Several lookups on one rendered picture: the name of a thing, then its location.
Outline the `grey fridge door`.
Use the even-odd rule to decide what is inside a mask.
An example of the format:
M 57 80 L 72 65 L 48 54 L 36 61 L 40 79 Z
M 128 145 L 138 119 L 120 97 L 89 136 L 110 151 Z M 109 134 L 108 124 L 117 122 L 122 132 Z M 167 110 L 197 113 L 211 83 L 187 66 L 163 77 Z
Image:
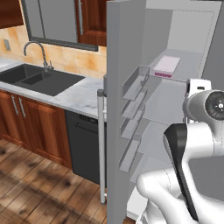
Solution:
M 126 119 L 121 110 L 128 101 L 122 97 L 122 86 L 139 65 L 147 66 L 142 62 L 146 14 L 146 0 L 107 3 L 107 224 L 123 224 L 134 188 L 130 176 L 143 156 L 137 151 L 129 172 L 119 170 L 119 160 L 130 140 L 120 135 Z M 146 102 L 160 82 L 150 75 L 143 86 L 148 89 L 139 108 L 144 113 L 134 135 L 142 136 L 149 124 L 144 119 Z

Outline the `pink white ice cube tray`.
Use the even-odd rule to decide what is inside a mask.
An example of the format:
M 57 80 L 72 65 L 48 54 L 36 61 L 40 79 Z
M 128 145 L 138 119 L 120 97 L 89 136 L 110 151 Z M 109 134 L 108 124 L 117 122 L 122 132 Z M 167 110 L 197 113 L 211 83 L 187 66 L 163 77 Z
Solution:
M 172 57 L 164 55 L 153 67 L 153 72 L 156 76 L 171 78 L 179 62 L 180 57 Z

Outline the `wooden base cupboard door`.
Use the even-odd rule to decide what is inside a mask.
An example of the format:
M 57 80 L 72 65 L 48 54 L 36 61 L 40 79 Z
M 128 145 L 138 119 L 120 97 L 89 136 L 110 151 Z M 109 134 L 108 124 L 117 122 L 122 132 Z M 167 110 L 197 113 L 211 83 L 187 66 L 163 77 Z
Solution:
M 11 96 L 2 91 L 0 91 L 0 129 L 5 140 L 16 145 L 21 144 L 17 114 Z
M 23 119 L 34 152 L 71 169 L 64 110 L 40 101 L 19 97 L 23 102 L 26 114 L 26 118 Z

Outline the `grey fridge body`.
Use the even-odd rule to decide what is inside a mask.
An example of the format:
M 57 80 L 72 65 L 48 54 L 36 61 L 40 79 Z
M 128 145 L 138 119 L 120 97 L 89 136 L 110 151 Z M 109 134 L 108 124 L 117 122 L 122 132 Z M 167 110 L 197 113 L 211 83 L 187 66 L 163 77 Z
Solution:
M 224 91 L 224 55 L 219 44 L 224 3 L 205 1 L 184 5 L 176 2 L 168 3 L 165 8 L 172 14 L 171 18 L 165 23 L 157 23 L 148 32 L 152 35 L 168 32 L 169 38 L 166 42 L 149 45 L 152 54 L 143 57 L 150 66 L 150 75 L 161 82 L 146 102 L 143 118 L 149 124 L 137 150 L 143 156 L 131 178 L 134 190 L 128 207 L 137 218 L 147 205 L 147 199 L 137 190 L 137 177 L 145 172 L 172 168 L 163 135 L 170 125 L 183 122 L 186 82 L 208 80 L 213 90 Z M 156 76 L 153 72 L 153 67 L 164 55 L 180 57 L 171 78 Z M 224 202 L 224 156 L 193 158 L 189 168 L 199 193 Z

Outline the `dark grey double sink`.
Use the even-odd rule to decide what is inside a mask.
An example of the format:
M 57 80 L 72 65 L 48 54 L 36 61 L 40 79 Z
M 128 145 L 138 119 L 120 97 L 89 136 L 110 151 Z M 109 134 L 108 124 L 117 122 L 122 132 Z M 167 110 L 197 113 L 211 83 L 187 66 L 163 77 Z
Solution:
M 43 67 L 22 64 L 0 72 L 0 81 L 26 88 L 41 94 L 55 96 L 73 84 L 82 81 L 84 76 L 56 70 L 46 72 Z

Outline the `silver curved tap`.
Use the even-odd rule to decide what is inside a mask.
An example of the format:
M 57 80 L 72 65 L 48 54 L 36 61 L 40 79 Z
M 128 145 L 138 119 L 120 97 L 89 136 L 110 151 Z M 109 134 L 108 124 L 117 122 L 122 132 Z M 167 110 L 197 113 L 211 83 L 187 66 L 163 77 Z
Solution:
M 52 63 L 47 63 L 47 61 L 46 61 L 46 54 L 45 54 L 45 49 L 44 49 L 44 47 L 43 47 L 38 41 L 35 41 L 35 40 L 28 41 L 28 42 L 24 45 L 24 56 L 27 55 L 27 53 L 26 53 L 26 48 L 27 48 L 27 46 L 30 45 L 30 44 L 36 44 L 36 45 L 38 45 L 38 46 L 41 48 L 41 52 L 42 52 L 42 56 L 43 56 L 43 61 L 44 61 L 44 62 L 43 62 L 43 65 L 44 65 L 44 69 L 45 69 L 45 71 L 48 72 L 48 71 L 50 71 L 50 70 L 53 70 L 54 67 L 53 67 Z

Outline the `wooden wall cupboard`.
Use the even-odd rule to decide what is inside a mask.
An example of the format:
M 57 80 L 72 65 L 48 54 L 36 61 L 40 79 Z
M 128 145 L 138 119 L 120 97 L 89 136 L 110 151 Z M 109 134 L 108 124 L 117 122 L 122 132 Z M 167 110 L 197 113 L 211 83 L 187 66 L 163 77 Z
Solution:
M 80 33 L 78 0 L 75 0 L 78 41 L 94 46 L 107 45 L 107 0 L 81 0 L 83 35 Z
M 0 29 L 23 25 L 18 0 L 0 0 Z

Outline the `grey fridge door bin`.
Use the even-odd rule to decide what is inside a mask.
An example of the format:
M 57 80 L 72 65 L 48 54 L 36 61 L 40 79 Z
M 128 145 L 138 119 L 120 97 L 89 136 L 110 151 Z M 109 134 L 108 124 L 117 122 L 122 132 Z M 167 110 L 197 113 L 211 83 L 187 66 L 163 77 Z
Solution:
M 147 88 L 143 88 L 134 101 L 128 100 L 121 110 L 121 115 L 124 118 L 133 119 L 140 108 L 145 96 L 147 95 Z
M 133 163 L 138 147 L 141 143 L 142 136 L 135 134 L 127 143 L 125 150 L 119 160 L 119 170 L 122 172 L 129 172 Z
M 122 84 L 122 98 L 134 101 L 150 76 L 150 67 L 139 65 Z
M 139 109 L 133 119 L 126 118 L 121 127 L 120 135 L 122 138 L 131 139 L 134 135 L 140 120 L 144 114 L 144 109 Z

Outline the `black dishwasher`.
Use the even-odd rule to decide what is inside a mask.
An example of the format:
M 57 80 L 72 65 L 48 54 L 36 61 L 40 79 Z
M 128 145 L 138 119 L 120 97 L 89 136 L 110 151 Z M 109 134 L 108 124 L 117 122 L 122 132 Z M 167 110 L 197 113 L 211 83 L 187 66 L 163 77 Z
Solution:
M 100 184 L 98 120 L 72 111 L 65 111 L 73 172 Z

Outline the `grey framed window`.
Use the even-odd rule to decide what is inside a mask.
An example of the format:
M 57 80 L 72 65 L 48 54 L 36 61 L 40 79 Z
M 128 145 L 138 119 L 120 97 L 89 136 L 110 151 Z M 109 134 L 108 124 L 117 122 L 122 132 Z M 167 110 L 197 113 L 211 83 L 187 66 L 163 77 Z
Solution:
M 97 52 L 78 40 L 75 0 L 21 0 L 30 41 Z

